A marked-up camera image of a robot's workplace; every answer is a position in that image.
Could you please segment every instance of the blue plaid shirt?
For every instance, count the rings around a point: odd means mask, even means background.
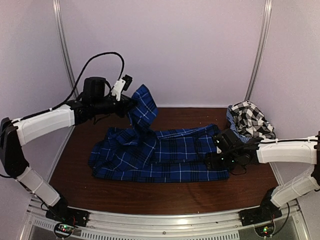
[[[182,183],[227,179],[226,169],[208,171],[203,158],[215,152],[211,138],[219,133],[216,125],[191,129],[153,131],[158,114],[145,85],[132,96],[137,106],[127,114],[132,128],[111,127],[98,142],[89,159],[97,178],[144,183]]]

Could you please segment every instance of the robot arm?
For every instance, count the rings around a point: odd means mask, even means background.
[[[310,191],[320,190],[320,132],[317,136],[301,139],[253,139],[242,143],[232,130],[227,129],[213,137],[219,154],[208,155],[208,169],[236,165],[265,164],[271,162],[299,162],[311,164],[300,175],[284,185],[267,191],[259,207],[240,211],[243,226],[270,220],[270,216],[281,216],[279,208]]]
[[[0,159],[4,170],[46,205],[49,209],[48,218],[68,221],[71,217],[75,217],[77,225],[85,226],[84,219],[88,213],[75,212],[72,208],[68,208],[68,202],[63,195],[30,167],[24,157],[22,146],[55,130],[82,124],[96,115],[115,113],[124,117],[135,105],[132,99],[121,95],[131,82],[132,78],[126,75],[116,81],[109,94],[104,96],[106,80],[101,77],[90,77],[84,81],[80,100],[70,100],[55,110],[49,109],[29,117],[14,120],[7,117],[1,121]]]

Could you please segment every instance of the black cable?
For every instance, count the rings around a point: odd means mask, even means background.
[[[52,111],[52,110],[56,110],[56,109],[60,108],[60,107],[61,107],[63,104],[65,104],[65,103],[72,97],[72,95],[75,93],[75,90],[77,89],[77,85],[78,85],[78,83],[79,83],[79,81],[80,81],[80,79],[81,79],[81,76],[82,76],[82,74],[84,73],[85,69],[87,68],[88,64],[89,64],[93,59],[98,58],[98,57],[100,57],[100,56],[104,56],[104,55],[116,55],[116,56],[118,56],[118,57],[121,59],[122,67],[121,67],[120,75],[119,75],[119,78],[118,78],[118,79],[120,79],[121,76],[122,76],[122,73],[124,72],[124,69],[125,69],[125,60],[124,60],[124,58],[123,58],[119,53],[117,53],[117,52],[115,52],[115,51],[107,51],[107,52],[99,53],[99,54],[97,54],[97,55],[95,55],[95,56],[92,56],[92,57],[85,63],[85,65],[83,66],[83,68],[82,68],[82,70],[81,70],[81,72],[80,72],[77,80],[76,80],[75,83],[74,83],[74,86],[73,86],[73,88],[72,88],[72,90],[71,90],[71,93],[69,94],[69,96],[68,96],[64,101],[62,101],[61,103],[59,103],[58,105],[54,106],[54,107],[51,108],[51,109],[47,109],[47,110],[44,110],[44,111],[40,111],[40,112],[33,113],[33,114],[31,114],[31,115],[28,115],[28,116],[24,116],[23,118],[21,118],[21,120],[26,120],[26,119],[29,119],[29,118],[38,116],[38,115],[40,115],[40,114],[45,114],[45,113],[48,113],[48,112],[50,112],[50,111]],[[107,84],[107,83],[105,83],[105,84],[109,87],[109,89],[110,89],[109,94],[110,94],[110,92],[111,92],[111,90],[112,90],[112,89],[111,89],[111,86],[110,86],[110,84]]]
[[[2,174],[0,174],[0,177],[2,177],[4,179],[13,179],[12,176],[5,176],[5,175],[2,175]]]
[[[40,208],[41,208],[41,210],[42,210],[42,211],[45,211],[45,212],[47,212],[47,211],[49,210],[49,208],[48,208],[48,209],[43,209],[42,207],[43,207],[44,205],[45,205],[44,203],[41,203],[41,206],[40,206]]]
[[[246,165],[240,165],[243,169],[244,169],[244,172],[242,173],[233,173],[232,171],[229,171],[229,173],[231,173],[233,176],[240,176],[240,175],[244,175],[247,173],[247,168],[246,168]]]
[[[76,100],[76,101],[80,101],[80,99],[82,98],[83,95],[84,95],[84,93],[81,92],[81,93],[75,98],[75,100]]]
[[[241,149],[244,149],[246,147],[250,147],[250,146],[253,146],[253,145],[259,145],[259,144],[275,144],[275,143],[285,143],[285,142],[318,142],[318,140],[316,139],[284,139],[284,140],[278,140],[278,141],[258,141],[258,142],[252,142],[252,143],[245,143],[241,146],[238,146],[238,147],[234,147],[232,148],[231,150],[228,150],[228,151],[225,151],[223,152],[223,154],[230,154],[230,153],[233,153],[237,150],[241,150]]]
[[[39,197],[39,196],[36,196],[36,197],[42,202],[42,204],[41,204],[40,207],[41,207],[41,209],[42,209],[43,211],[45,211],[45,212],[48,212],[48,211],[49,211],[49,212],[52,213],[56,218],[58,218],[59,221],[61,221],[62,223],[66,222],[66,220],[63,219],[62,217],[58,216],[58,215],[50,208],[50,206],[49,206],[45,201],[42,200],[41,197]]]
[[[290,206],[289,206],[289,203],[286,203],[286,205],[288,206],[288,215],[286,216],[286,219],[285,219],[283,225],[280,227],[280,229],[279,229],[278,231],[276,231],[275,233],[271,234],[272,236],[277,235],[277,234],[285,227],[285,225],[286,225],[286,223],[287,223],[287,221],[288,221],[288,219],[289,219],[289,216],[290,216]]]
[[[72,97],[72,95],[74,94],[75,90],[77,89],[77,85],[78,85],[78,83],[79,83],[79,81],[80,81],[80,78],[81,78],[82,74],[84,73],[85,69],[87,68],[88,64],[89,64],[93,59],[98,58],[98,57],[100,57],[100,56],[104,56],[104,55],[116,55],[116,56],[118,56],[118,57],[121,59],[122,67],[121,67],[121,71],[120,71],[120,75],[119,75],[119,78],[118,78],[118,79],[121,78],[121,75],[122,75],[122,73],[124,72],[124,69],[125,69],[125,60],[124,60],[124,58],[123,58],[119,53],[117,53],[117,52],[115,52],[115,51],[107,51],[107,52],[102,52],[102,53],[99,53],[99,54],[97,54],[97,55],[95,55],[95,56],[92,56],[92,57],[85,63],[85,65],[83,66],[83,68],[82,68],[82,70],[81,70],[81,72],[80,72],[77,80],[76,80],[75,83],[74,83],[74,87],[73,87],[71,93],[69,94],[69,96],[68,96],[63,102],[61,102],[61,103],[58,104],[57,106],[53,107],[52,110],[55,110],[55,109],[61,107],[63,104],[65,104],[65,103]]]
[[[96,125],[99,121],[101,121],[102,119],[106,119],[106,118],[108,118],[108,117],[110,117],[110,114],[108,114],[108,115],[106,115],[106,116],[102,116],[102,117],[100,117],[100,118],[98,118],[98,119],[96,119],[96,116],[94,116],[94,118],[93,118],[93,125]]]

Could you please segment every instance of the fabric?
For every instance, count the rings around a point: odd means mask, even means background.
[[[232,115],[234,126],[238,133],[237,135],[241,136],[240,139],[242,141],[247,142],[247,138],[274,139],[276,137],[274,127],[252,102],[240,102],[229,106],[228,110]]]
[[[230,129],[241,140],[241,142],[247,143],[247,142],[249,142],[250,139],[252,139],[252,137],[247,137],[247,136],[244,136],[244,135],[241,135],[241,134],[238,133],[234,117],[231,114],[231,107],[232,107],[232,105],[230,105],[226,110],[226,119],[230,123]]]
[[[97,178],[149,182],[181,183],[216,181],[229,177],[227,169],[207,170],[203,158],[215,152],[212,135],[216,125],[191,129],[152,131],[157,106],[146,86],[132,96],[137,106],[127,114],[132,128],[111,127],[98,142],[88,164]]]

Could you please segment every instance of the white backdrop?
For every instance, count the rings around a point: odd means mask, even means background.
[[[244,99],[258,47],[264,0],[68,0],[61,12],[75,77],[100,52],[116,51],[158,106],[226,107]],[[84,76],[113,83],[116,56]],[[82,91],[83,80],[79,85]]]
[[[60,103],[70,93],[51,0],[0,1],[0,119],[23,117]],[[67,128],[23,147],[45,179]],[[0,164],[0,173],[5,171]],[[17,239],[30,194],[0,178],[0,239]]]
[[[268,39],[252,101],[278,138],[304,138],[320,130],[320,2],[273,1]],[[285,182],[308,165],[277,163]],[[320,239],[320,192],[298,199],[312,240]]]

